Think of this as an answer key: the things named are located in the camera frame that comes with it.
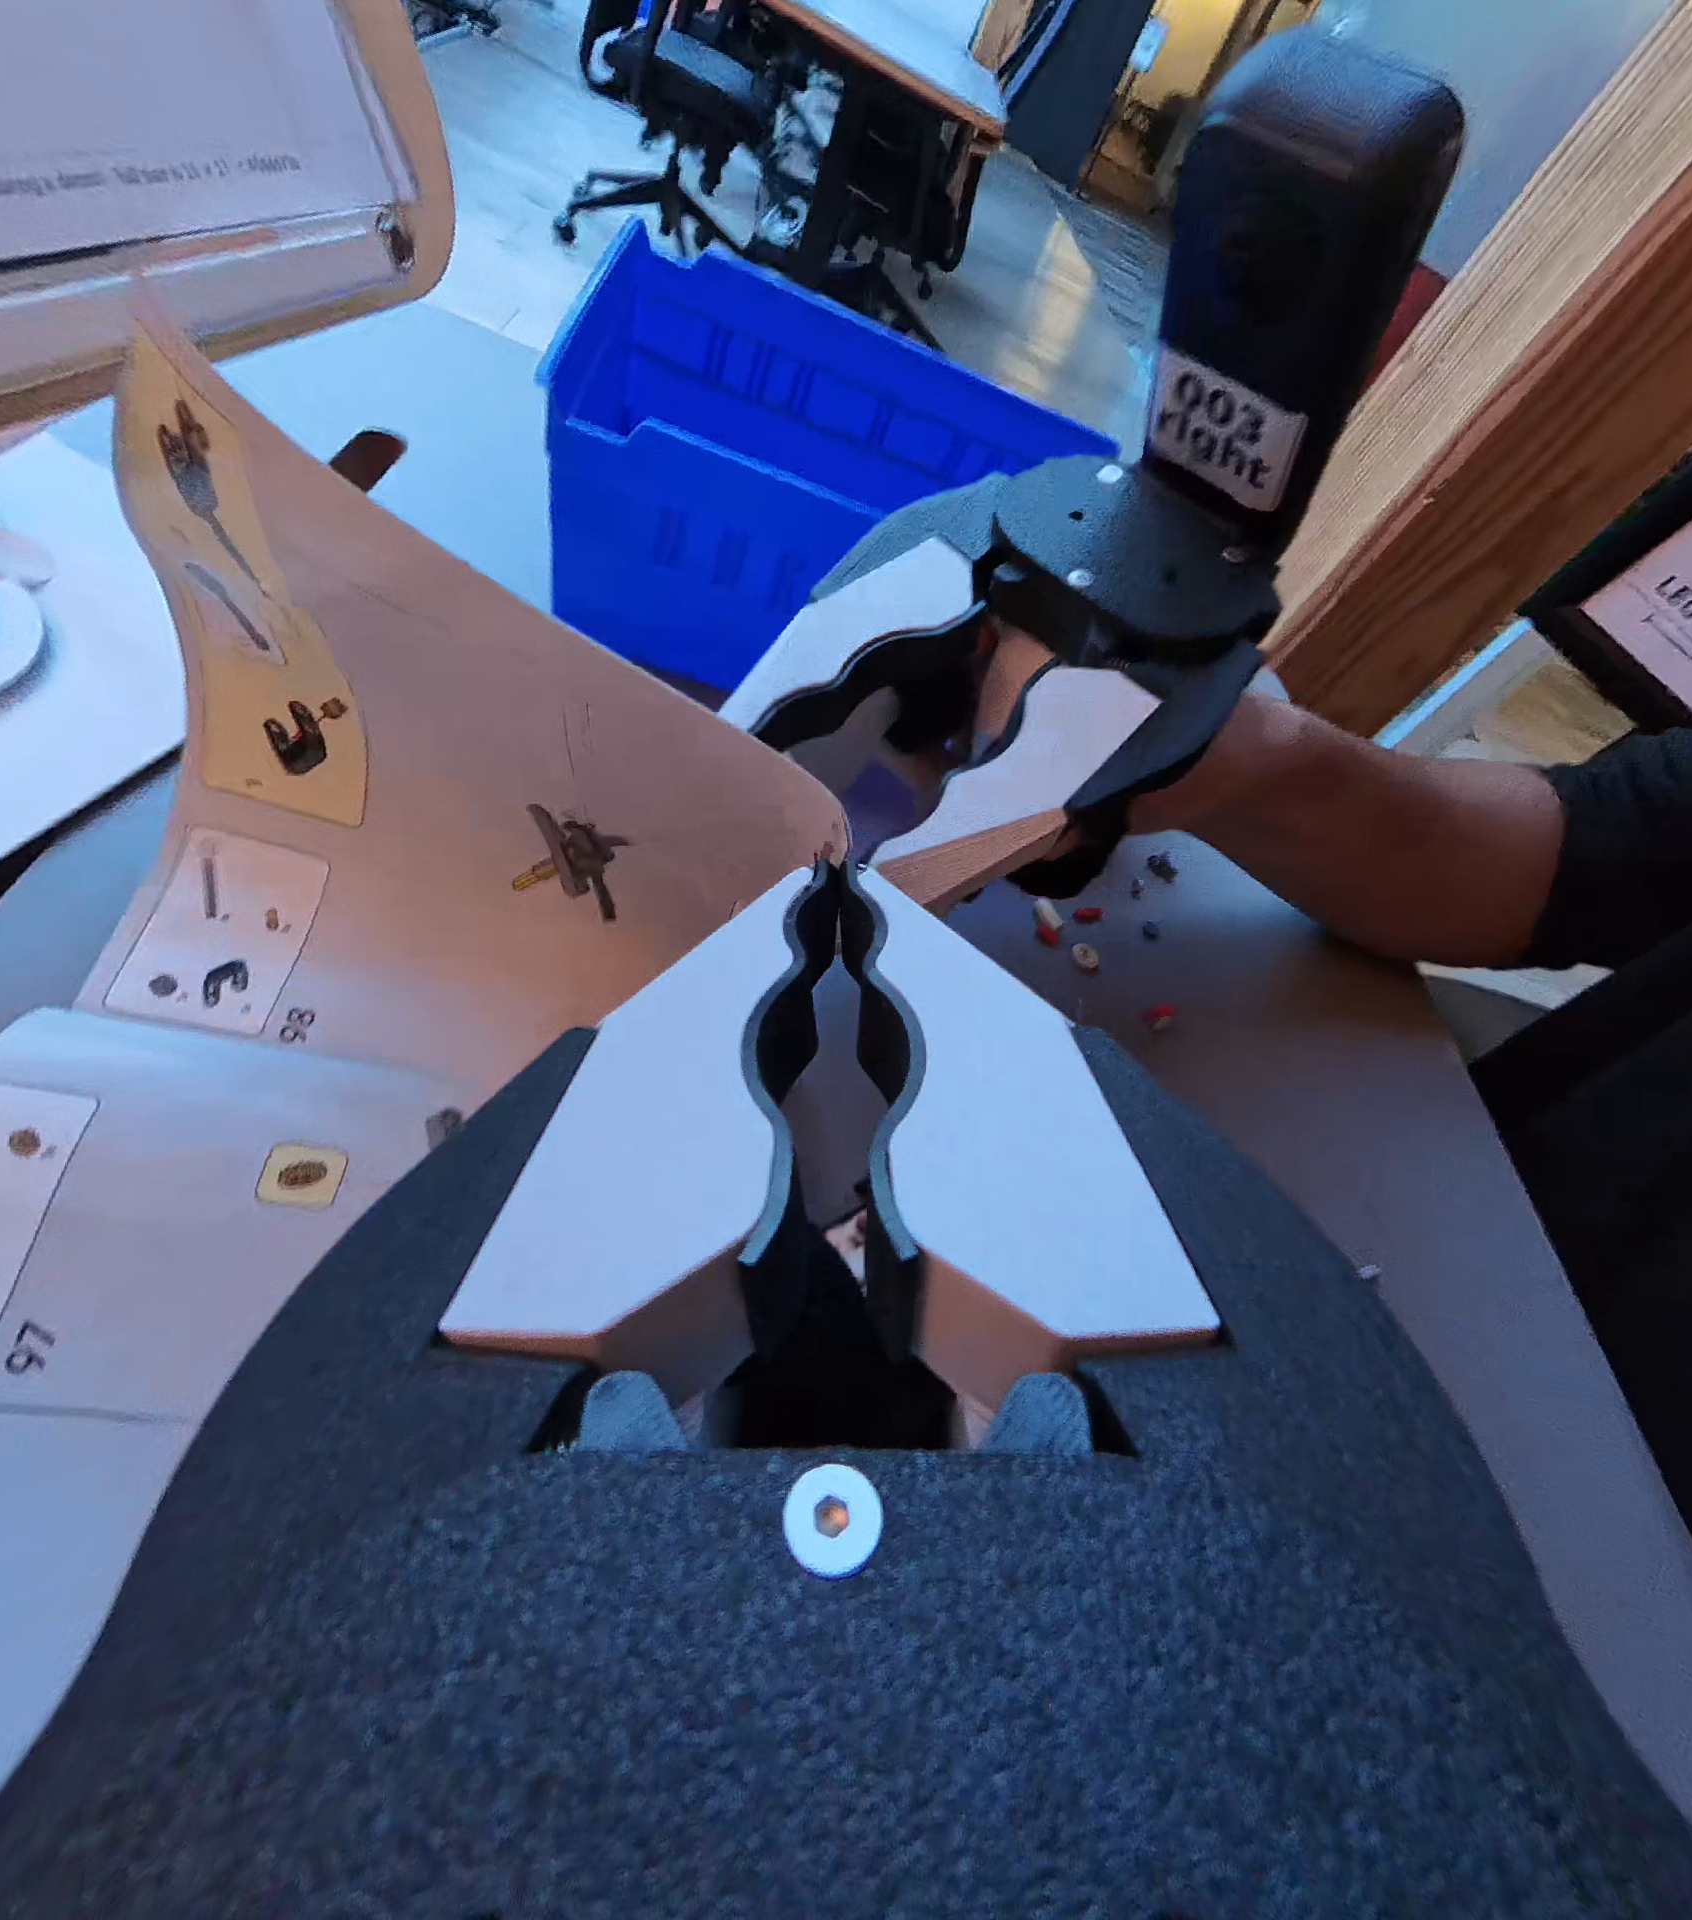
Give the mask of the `blue plastic bin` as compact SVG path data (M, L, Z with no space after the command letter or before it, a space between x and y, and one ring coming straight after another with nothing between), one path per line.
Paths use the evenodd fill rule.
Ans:
M552 612L728 695L884 517L1117 443L629 219L545 349Z

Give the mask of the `person's right hand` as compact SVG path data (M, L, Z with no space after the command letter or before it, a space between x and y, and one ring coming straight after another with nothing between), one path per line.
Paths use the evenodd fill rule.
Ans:
M1130 838L1185 835L1324 924L1346 877L1346 797L1371 742L1248 692L1182 779L1130 801Z

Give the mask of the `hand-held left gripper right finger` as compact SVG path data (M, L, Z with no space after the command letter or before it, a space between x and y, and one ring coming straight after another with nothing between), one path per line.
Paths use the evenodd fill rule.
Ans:
M1080 1028L878 875L841 877L882 1337L999 1415L1019 1381L1218 1343Z

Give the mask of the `person's right forearm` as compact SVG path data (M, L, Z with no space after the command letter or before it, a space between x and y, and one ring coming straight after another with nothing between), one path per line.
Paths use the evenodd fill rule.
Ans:
M1314 825L1290 898L1376 956L1615 971L1692 934L1692 728L1548 768L1376 751Z

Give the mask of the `wooden frame beam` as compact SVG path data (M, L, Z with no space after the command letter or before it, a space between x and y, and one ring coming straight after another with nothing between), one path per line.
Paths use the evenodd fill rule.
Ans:
M1281 566L1266 660L1378 735L1692 446L1692 5L1405 339Z

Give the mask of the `background desk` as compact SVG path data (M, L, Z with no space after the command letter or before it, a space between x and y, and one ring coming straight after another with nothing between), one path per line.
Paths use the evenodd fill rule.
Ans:
M1001 145L1005 105L991 68L938 13L897 3L764 3L787 28L814 40L848 68L895 85L943 123Z

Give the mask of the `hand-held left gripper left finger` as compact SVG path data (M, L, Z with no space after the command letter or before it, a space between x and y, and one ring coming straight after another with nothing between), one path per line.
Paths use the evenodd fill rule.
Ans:
M815 861L607 1015L436 1331L704 1396L804 1301L786 1095L817 1050L838 867Z

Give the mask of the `black office chair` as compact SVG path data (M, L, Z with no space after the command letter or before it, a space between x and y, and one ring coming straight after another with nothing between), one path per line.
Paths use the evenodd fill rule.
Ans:
M764 5L587 5L578 43L587 93L628 108L639 147L665 145L659 172L594 168L574 183L549 223L565 251L592 214L656 210L659 232L686 259L717 247L781 271L793 243L765 228L739 243L713 216L715 193L734 154L747 152L773 185L773 147L783 112L812 79L812 56Z
M747 262L793 277L826 147L844 91L833 75L810 73L805 86L777 98L765 137ZM991 147L969 127L932 121L887 98L859 110L844 160L844 209L822 277L810 290L941 352L922 304L932 277L961 265Z

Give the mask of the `lego instruction booklet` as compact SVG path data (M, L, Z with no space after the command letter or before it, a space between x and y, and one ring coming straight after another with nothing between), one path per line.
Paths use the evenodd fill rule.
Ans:
M158 857L0 1032L0 1421L195 1426L294 1289L838 803L133 331L119 505L186 662Z

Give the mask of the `wooden board with paper sheet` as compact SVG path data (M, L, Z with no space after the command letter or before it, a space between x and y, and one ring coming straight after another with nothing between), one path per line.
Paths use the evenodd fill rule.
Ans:
M0 3L0 428L430 295L450 152L394 3Z

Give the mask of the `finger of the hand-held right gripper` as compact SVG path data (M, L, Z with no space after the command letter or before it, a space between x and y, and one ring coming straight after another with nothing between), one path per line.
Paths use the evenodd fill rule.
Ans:
M961 660L977 634L976 564L928 538L808 601L715 711L791 754L845 730L867 702L900 699Z
M1080 896L1125 838L1132 805L1180 771L1174 704L1115 671L1041 667L1001 718L923 821L867 861L870 875L925 910L1001 881Z

